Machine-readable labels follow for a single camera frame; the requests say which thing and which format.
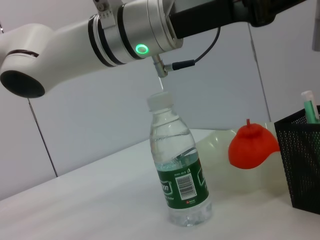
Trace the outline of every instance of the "glowing green ring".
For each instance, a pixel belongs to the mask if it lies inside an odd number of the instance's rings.
[[[149,52],[149,48],[144,45],[144,44],[138,44],[136,47],[135,47],[135,51],[138,53],[138,54],[147,54]]]

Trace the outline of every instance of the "white table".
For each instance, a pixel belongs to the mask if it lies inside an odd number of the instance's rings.
[[[210,132],[192,131],[196,141]],[[320,239],[320,215],[292,208],[288,192],[230,195],[210,188],[210,194],[209,222],[170,224],[144,141],[1,201],[0,240]]]

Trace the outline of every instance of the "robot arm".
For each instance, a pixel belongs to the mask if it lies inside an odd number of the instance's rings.
[[[0,35],[0,80],[38,98],[66,80],[181,48],[183,38],[235,22],[254,27],[304,0],[93,0],[98,14],[53,32],[29,24]]]

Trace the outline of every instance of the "white wall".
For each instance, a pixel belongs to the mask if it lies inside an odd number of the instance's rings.
[[[313,90],[320,104],[320,53],[312,51],[316,0],[281,14],[268,26],[251,28],[273,121],[304,108],[300,94]]]
[[[7,29],[26,23],[58,29],[97,12],[92,0],[2,2],[0,16]],[[147,59],[73,79],[32,99],[58,175],[146,140],[152,117],[146,99],[160,91]]]
[[[0,200],[55,177],[28,100],[0,85]]]
[[[8,29],[32,22],[57,29],[96,13],[91,0],[2,3],[0,16]],[[214,37],[214,31],[190,37],[183,49],[163,58],[173,62],[198,57]],[[192,128],[232,128],[245,124],[247,118],[268,121],[245,23],[223,27],[217,46],[203,61],[170,73],[163,84]],[[33,99],[58,174],[147,139],[151,115],[146,98],[161,90],[152,61],[146,59],[73,79]]]
[[[185,39],[182,49],[162,54],[166,64],[200,56],[216,30]],[[216,46],[196,66],[170,72],[163,87],[173,93],[175,109],[190,128],[230,129],[269,116],[254,58],[248,24],[221,28]]]

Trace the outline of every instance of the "black band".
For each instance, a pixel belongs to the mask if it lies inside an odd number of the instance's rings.
[[[7,56],[9,55],[12,55],[12,54],[26,54],[26,55],[30,55],[30,56],[33,56],[35,58],[37,58],[39,56],[38,53],[35,53],[33,51],[29,51],[29,50],[21,50],[21,49],[17,49],[17,50],[13,50],[13,51],[10,51]]]
[[[109,68],[113,68],[114,66],[111,65],[107,60],[102,56],[101,52],[99,51],[99,48],[97,46],[96,40],[95,40],[95,35],[94,35],[94,20],[95,20],[96,15],[93,15],[88,22],[88,33],[89,33],[89,39],[90,43],[92,46],[92,49],[97,56],[97,58],[100,60],[101,63],[106,65]]]
[[[119,28],[119,33],[122,39],[122,42],[125,46],[125,48],[127,49],[127,51],[129,52],[129,54],[131,55],[131,57],[133,57],[136,60],[141,60],[143,59],[142,57],[140,57],[131,47],[131,44],[129,42],[126,30],[125,30],[125,24],[124,24],[124,9],[125,9],[125,4],[122,5],[121,7],[119,7],[118,10],[118,28]]]
[[[0,80],[7,90],[23,98],[35,99],[46,93],[40,82],[19,71],[5,71],[1,74]]]
[[[178,61],[178,62],[172,63],[172,69],[175,71],[175,70],[189,68],[195,65],[196,65],[195,60]]]
[[[113,52],[111,51],[110,47],[109,47],[109,44],[107,42],[107,39],[106,39],[106,36],[105,36],[105,31],[104,29],[102,28],[102,25],[101,25],[101,20],[100,18],[98,19],[98,33],[99,33],[99,38],[100,38],[100,42],[102,44],[102,47],[105,51],[105,53],[107,54],[107,56],[110,58],[110,60],[112,62],[114,62],[115,64],[117,65],[124,65],[125,63],[123,62],[120,62],[116,56],[113,54]]]

